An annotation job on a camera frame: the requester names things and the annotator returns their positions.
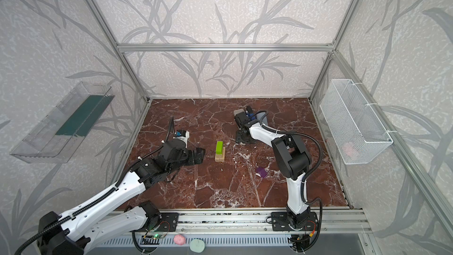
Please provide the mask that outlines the wood block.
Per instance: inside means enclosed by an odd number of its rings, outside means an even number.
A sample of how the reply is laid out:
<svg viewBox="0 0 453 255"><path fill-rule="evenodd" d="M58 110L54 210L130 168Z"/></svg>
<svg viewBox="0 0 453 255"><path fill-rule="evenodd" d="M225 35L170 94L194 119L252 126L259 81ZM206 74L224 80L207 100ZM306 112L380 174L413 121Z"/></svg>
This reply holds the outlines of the wood block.
<svg viewBox="0 0 453 255"><path fill-rule="evenodd" d="M225 158L225 148L222 148L221 153L216 153L215 157L217 156Z"/></svg>
<svg viewBox="0 0 453 255"><path fill-rule="evenodd" d="M219 157L219 156L215 157L215 162L224 162L224 161L225 161L225 158L223 158L223 157Z"/></svg>

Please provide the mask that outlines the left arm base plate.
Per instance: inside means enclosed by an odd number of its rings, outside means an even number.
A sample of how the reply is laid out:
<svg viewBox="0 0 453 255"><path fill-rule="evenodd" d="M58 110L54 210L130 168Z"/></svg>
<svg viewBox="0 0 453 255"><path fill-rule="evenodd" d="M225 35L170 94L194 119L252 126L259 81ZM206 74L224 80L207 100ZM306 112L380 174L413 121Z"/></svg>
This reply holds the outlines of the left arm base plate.
<svg viewBox="0 0 453 255"><path fill-rule="evenodd" d="M149 231L151 233L168 233L175 232L178 225L179 213L163 212L158 216L148 220L141 231Z"/></svg>

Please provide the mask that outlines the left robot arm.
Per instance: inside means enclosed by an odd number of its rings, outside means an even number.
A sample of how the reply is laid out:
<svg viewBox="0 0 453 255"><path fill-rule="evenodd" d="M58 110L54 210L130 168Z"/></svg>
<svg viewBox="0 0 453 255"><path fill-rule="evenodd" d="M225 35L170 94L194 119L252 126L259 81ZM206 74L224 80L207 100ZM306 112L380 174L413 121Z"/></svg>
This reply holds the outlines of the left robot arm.
<svg viewBox="0 0 453 255"><path fill-rule="evenodd" d="M153 229L162 221L159 210L145 201L122 214L107 215L184 166L203 162L205 150L189 150L182 139L162 144L156 156L140 157L117 183L61 214L40 219L37 246L42 255L84 255L98 245L128 231Z"/></svg>

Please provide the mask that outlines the purple block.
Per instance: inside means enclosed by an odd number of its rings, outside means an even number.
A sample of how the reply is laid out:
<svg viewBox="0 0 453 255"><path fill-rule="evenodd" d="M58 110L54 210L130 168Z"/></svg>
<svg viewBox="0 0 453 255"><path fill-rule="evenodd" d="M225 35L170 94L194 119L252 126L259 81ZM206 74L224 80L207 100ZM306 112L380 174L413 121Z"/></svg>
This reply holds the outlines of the purple block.
<svg viewBox="0 0 453 255"><path fill-rule="evenodd" d="M268 175L266 169L264 169L260 166L256 168L256 174L261 178L266 178Z"/></svg>

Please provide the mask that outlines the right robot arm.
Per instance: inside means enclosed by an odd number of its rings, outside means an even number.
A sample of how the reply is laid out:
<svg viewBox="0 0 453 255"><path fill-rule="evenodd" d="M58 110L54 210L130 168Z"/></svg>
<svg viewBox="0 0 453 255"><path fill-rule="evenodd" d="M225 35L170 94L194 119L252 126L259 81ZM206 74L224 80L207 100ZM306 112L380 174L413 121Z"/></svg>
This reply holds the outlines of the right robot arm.
<svg viewBox="0 0 453 255"><path fill-rule="evenodd" d="M236 142L253 144L260 141L273 149L278 168L287 180L288 220L294 228L298 228L309 217L306 180L313 172L310 169L312 157L302 137L312 140L316 145L319 143L304 133L281 131L269 127L266 120L267 114L265 110L252 113L250 107L246 111L235 110L234 119L238 126Z"/></svg>

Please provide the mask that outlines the green block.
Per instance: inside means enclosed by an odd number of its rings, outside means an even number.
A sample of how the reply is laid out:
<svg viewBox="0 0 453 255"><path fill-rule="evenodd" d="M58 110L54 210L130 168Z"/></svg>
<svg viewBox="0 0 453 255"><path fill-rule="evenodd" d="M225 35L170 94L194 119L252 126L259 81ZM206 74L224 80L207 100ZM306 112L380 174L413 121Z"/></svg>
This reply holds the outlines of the green block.
<svg viewBox="0 0 453 255"><path fill-rule="evenodd" d="M217 141L215 154L222 155L224 153L224 143L223 141Z"/></svg>

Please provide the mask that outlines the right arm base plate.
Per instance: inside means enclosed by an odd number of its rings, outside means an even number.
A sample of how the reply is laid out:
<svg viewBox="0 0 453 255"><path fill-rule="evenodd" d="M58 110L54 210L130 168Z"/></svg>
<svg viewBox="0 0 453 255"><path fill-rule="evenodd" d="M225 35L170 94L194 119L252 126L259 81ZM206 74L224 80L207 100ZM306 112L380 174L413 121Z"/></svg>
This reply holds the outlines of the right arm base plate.
<svg viewBox="0 0 453 255"><path fill-rule="evenodd" d="M289 212L271 213L271 225L273 231L301 231L314 233L319 230L319 220L317 214L306 210L301 214L295 215Z"/></svg>

